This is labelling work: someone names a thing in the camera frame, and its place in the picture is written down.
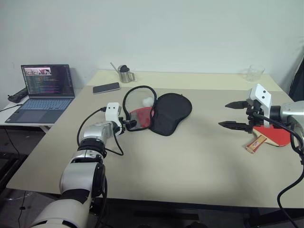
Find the metal mug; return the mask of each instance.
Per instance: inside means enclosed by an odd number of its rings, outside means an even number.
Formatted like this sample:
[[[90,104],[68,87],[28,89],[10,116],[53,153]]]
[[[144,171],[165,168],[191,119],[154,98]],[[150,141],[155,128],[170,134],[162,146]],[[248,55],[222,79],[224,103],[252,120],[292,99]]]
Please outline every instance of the metal mug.
[[[136,80],[135,74],[130,72],[130,69],[126,65],[118,67],[118,74],[122,83],[129,83]]]

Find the glass cup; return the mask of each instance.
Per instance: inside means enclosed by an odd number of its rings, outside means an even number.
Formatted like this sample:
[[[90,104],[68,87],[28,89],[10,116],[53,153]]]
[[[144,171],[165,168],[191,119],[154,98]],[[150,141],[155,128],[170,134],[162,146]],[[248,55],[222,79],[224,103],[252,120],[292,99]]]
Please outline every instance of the glass cup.
[[[261,78],[264,71],[265,67],[261,65],[250,65],[245,79],[249,82],[255,82]]]

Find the black bag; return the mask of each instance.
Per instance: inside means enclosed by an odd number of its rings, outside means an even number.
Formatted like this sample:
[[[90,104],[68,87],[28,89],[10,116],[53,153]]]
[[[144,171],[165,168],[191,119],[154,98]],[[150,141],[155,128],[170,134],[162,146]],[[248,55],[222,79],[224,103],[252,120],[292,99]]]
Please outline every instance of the black bag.
[[[169,136],[192,111],[191,102],[180,94],[164,94],[157,99],[151,121],[151,131]]]

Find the laptop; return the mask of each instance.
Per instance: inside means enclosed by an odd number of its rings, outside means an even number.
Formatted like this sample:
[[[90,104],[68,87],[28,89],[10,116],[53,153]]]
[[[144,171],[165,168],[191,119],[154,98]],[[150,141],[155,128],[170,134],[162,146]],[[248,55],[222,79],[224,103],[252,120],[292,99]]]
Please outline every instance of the laptop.
[[[6,123],[53,124],[75,98],[68,64],[22,65],[29,99]]]

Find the laptop keyboard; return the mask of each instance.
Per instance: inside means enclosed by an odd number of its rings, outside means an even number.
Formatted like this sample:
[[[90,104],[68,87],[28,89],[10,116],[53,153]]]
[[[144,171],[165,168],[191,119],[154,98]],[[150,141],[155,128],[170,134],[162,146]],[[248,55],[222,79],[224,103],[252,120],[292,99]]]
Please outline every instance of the laptop keyboard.
[[[65,110],[72,100],[28,100],[20,109],[29,110]]]

